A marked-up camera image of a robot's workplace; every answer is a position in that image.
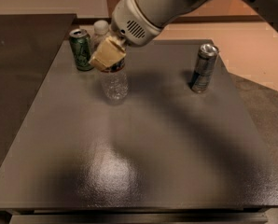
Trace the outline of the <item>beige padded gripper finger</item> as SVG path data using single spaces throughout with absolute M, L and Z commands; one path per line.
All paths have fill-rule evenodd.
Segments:
M 126 56 L 126 40 L 111 35 L 102 41 L 90 57 L 90 65 L 100 71 L 118 63 Z

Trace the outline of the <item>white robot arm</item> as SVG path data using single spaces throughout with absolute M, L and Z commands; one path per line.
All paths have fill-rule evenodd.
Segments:
M 164 27 L 212 0 L 119 0 L 112 13 L 111 35 L 90 57 L 90 64 L 104 71 L 126 56 L 126 48 L 142 47 Z M 278 0 L 241 0 L 278 33 Z

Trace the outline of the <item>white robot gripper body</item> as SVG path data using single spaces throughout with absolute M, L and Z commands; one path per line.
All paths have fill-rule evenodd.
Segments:
M 133 47 L 145 46 L 162 31 L 146 18 L 136 0 L 117 3 L 112 13 L 111 29 Z

